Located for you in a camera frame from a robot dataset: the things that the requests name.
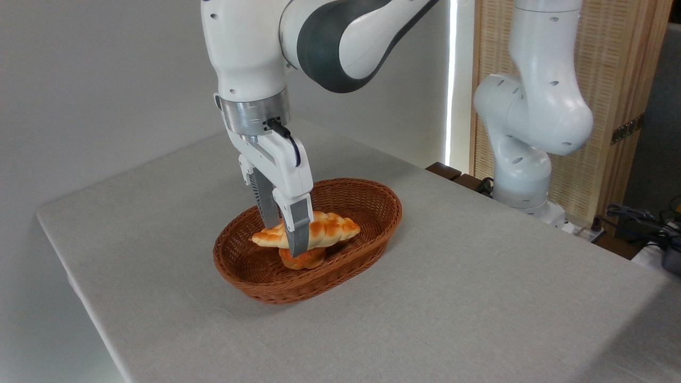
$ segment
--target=brown basket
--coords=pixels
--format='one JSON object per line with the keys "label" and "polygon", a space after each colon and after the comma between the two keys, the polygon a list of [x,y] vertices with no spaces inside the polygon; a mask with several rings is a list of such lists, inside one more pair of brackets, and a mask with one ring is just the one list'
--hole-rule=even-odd
{"label": "brown basket", "polygon": [[331,246],[321,266],[291,270],[278,249],[251,242],[264,228],[254,206],[227,225],[215,241],[213,260],[220,274],[251,298],[265,303],[292,303],[312,298],[361,273],[376,262],[402,219],[395,193],[378,182],[329,179],[315,183],[312,208],[349,217],[360,225],[354,238]]}

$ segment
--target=gray tablecloth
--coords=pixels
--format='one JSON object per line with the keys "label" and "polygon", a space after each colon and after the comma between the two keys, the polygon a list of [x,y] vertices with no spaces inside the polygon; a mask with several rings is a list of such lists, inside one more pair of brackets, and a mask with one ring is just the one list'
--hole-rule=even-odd
{"label": "gray tablecloth", "polygon": [[376,180],[404,206],[374,266],[301,303],[253,301],[215,270],[218,233],[254,203],[226,134],[39,211],[129,381],[681,380],[680,285],[382,152],[289,128],[315,179]]}

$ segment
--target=wall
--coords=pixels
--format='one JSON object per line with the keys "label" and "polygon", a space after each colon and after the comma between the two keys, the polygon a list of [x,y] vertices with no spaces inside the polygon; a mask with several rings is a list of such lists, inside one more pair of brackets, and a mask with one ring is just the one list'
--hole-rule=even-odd
{"label": "wall", "polygon": [[681,195],[679,57],[681,25],[668,24],[624,198],[625,205],[654,214]]}
{"label": "wall", "polygon": [[[442,159],[448,11],[356,95],[294,74],[294,113],[420,166]],[[0,382],[119,382],[35,211],[223,131],[198,1],[7,0],[0,23]]]}

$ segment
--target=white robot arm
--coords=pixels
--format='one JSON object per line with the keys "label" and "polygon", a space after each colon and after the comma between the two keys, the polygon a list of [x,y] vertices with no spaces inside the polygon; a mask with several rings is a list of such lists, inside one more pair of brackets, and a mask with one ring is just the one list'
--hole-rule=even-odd
{"label": "white robot arm", "polygon": [[488,76],[473,100],[494,152],[494,199],[559,228],[565,211],[548,202],[546,152],[578,150],[593,128],[573,57],[581,7],[582,0],[516,0],[509,52],[520,75]]}
{"label": "white robot arm", "polygon": [[292,256],[307,250],[313,181],[291,136],[286,70],[303,70],[329,91],[373,78],[392,47],[437,0],[202,0],[215,101],[241,153],[265,226],[283,216]]}

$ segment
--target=woven screen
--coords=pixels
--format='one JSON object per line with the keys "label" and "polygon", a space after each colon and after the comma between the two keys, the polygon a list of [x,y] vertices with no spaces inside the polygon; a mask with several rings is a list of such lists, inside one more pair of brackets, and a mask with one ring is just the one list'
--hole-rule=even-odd
{"label": "woven screen", "polygon": [[[517,73],[508,53],[513,1],[479,1],[474,86],[489,74]],[[594,129],[579,151],[551,155],[549,190],[549,199],[572,215],[590,220],[605,204],[624,198],[638,135],[611,146],[612,132],[646,108],[670,7],[671,0],[584,0],[575,67]],[[477,116],[472,125],[473,174],[493,177],[485,127]]]}

